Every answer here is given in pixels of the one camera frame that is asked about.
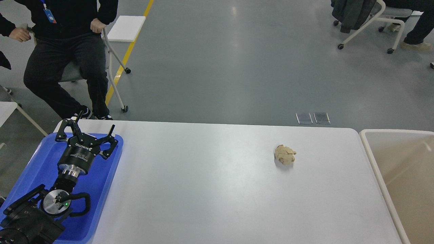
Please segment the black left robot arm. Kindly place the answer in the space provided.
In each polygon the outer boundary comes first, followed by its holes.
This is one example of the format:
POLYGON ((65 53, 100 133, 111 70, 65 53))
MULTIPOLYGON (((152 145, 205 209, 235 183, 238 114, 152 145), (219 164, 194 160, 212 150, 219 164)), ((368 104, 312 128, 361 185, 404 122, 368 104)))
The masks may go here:
POLYGON ((2 244, 87 242, 96 229, 123 146, 65 119, 42 140, 1 207, 2 244))

